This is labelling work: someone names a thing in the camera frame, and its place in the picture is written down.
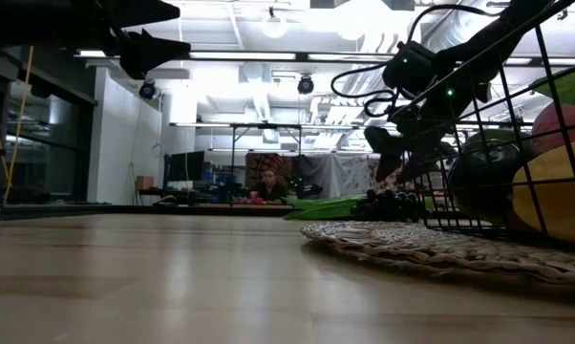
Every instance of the wall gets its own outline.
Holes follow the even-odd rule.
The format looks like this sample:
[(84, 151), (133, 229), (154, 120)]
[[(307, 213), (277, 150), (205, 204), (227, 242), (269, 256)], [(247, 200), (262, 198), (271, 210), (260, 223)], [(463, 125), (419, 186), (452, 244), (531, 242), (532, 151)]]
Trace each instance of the wall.
[(96, 71), (88, 200), (131, 204), (135, 177), (160, 183), (161, 113), (117, 84), (107, 69)]

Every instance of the monitor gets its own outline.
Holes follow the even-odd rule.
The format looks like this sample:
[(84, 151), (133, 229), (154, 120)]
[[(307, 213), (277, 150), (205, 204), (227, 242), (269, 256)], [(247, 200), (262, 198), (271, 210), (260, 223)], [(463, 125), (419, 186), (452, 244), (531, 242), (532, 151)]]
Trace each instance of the monitor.
[(204, 151), (174, 154), (169, 159), (168, 181), (201, 181)]

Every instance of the ceiling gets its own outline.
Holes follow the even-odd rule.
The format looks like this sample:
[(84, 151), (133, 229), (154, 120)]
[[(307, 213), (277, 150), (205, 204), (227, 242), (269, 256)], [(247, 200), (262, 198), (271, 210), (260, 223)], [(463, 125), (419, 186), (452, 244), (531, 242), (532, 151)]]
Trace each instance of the ceiling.
[[(381, 0), (340, 1), (344, 4), (331, 10), (312, 9), (309, 0), (290, 1), (172, 1), (167, 3), (181, 7), (181, 19), (130, 28), (131, 31), (147, 30), (156, 37), (181, 40), (192, 44), (194, 51), (257, 51), (257, 52), (323, 52), (323, 53), (369, 53), (389, 54), (396, 51), (393, 47), (394, 37), (404, 40), (411, 27), (413, 18), (431, 5), (456, 3), (455, 0), (416, 1), (415, 12), (391, 11)], [(463, 0), (463, 5), (477, 6), (487, 11), (487, 1)], [(270, 19), (268, 8), (272, 6), (275, 18)], [(427, 46), (442, 44), (443, 39), (455, 39), (474, 34), (470, 26), (484, 25), (479, 17), (472, 18), (464, 13), (433, 12), (426, 15), (420, 27), (415, 30), (415, 40), (428, 37)], [(549, 19), (543, 24), (546, 47), (550, 56), (575, 56), (575, 5), (568, 10), (565, 20)], [(536, 36), (530, 32), (516, 49), (514, 56), (539, 56), (540, 49)], [(263, 92), (267, 99), (270, 113), (281, 113), (274, 122), (298, 121), (298, 114), (309, 112), (322, 99), (330, 101), (336, 98), (330, 88), (331, 79), (348, 70), (361, 67), (346, 63), (296, 63), (265, 62), (266, 71), (282, 75), (293, 73), (293, 77), (271, 78), (263, 87), (252, 86), (246, 82), (243, 73), (244, 62), (202, 62), (172, 61), (160, 69), (185, 69), (189, 71), (190, 85), (196, 89), (198, 114), (202, 121), (239, 122), (244, 114), (259, 110), (259, 103), (254, 101), (256, 95)], [(307, 96), (299, 95), (297, 84), (300, 75), (311, 75), (314, 81), (314, 92)], [(543, 68), (506, 68), (509, 89), (519, 89), (533, 80), (544, 76)], [(163, 92), (176, 93), (171, 83), (158, 82)], [(503, 93), (500, 79), (492, 82), (494, 98)], [(347, 89), (357, 93), (369, 92), (383, 87), (378, 72), (371, 72), (359, 78), (344, 78), (337, 83), (339, 90)], [(520, 114), (526, 119), (533, 119), (549, 102), (542, 95), (524, 95), (515, 99), (514, 105), (520, 108)], [(320, 114), (310, 114), (309, 120), (323, 118), (330, 107), (321, 109)], [(483, 114), (492, 117), (506, 111), (500, 104)], [(358, 124), (367, 122), (363, 114), (349, 116)], [(349, 124), (344, 120), (340, 124)], [(199, 130), (200, 135), (210, 135), (208, 130)], [(216, 130), (214, 136), (229, 138), (228, 133)], [(251, 131), (250, 136), (260, 137), (259, 132)], [(344, 138), (361, 139), (361, 135), (346, 133)]]

